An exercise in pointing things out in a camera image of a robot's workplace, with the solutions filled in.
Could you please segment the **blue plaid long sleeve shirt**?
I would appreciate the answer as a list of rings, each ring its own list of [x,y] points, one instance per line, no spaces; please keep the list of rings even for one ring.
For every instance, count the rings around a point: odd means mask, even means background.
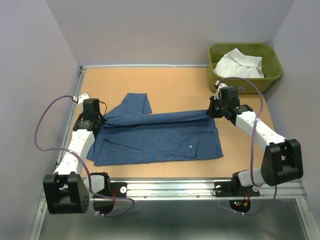
[[[106,122],[86,158],[95,166],[218,159],[215,121],[206,110],[153,113],[147,94],[128,93]]]

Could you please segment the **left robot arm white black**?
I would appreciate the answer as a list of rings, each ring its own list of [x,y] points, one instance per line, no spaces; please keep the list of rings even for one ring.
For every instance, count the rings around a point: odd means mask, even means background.
[[[90,173],[82,179],[87,170],[84,161],[94,144],[105,119],[100,111],[100,101],[84,93],[72,100],[81,107],[81,114],[72,129],[69,146],[53,174],[43,179],[43,188],[50,214],[84,214],[89,201],[97,193],[106,197],[111,193],[110,177],[107,173]]]

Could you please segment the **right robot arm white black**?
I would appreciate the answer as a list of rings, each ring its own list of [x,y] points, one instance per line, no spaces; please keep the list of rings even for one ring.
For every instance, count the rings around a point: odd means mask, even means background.
[[[261,121],[251,107],[242,105],[236,87],[220,83],[216,89],[207,115],[214,119],[226,118],[250,136],[251,145],[258,145],[264,154],[259,168],[234,173],[230,181],[218,184],[215,195],[241,197],[251,192],[258,196],[258,185],[274,187],[301,179],[304,174],[301,144],[279,135]]]

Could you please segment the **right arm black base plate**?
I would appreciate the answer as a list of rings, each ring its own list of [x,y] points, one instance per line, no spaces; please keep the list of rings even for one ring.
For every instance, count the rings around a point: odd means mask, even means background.
[[[259,197],[260,192],[251,186],[242,186],[232,181],[218,181],[214,184],[212,194],[217,198],[231,198],[229,205],[232,210],[246,214],[251,208],[251,197]]]

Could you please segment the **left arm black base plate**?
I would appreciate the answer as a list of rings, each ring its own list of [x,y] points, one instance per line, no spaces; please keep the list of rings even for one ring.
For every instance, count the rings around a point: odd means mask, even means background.
[[[100,195],[116,198],[127,197],[127,183],[126,182],[111,182],[110,189],[103,189],[98,192]],[[132,202],[126,199],[106,199],[98,196],[93,196],[93,209],[95,212],[107,216],[119,215],[131,206]]]

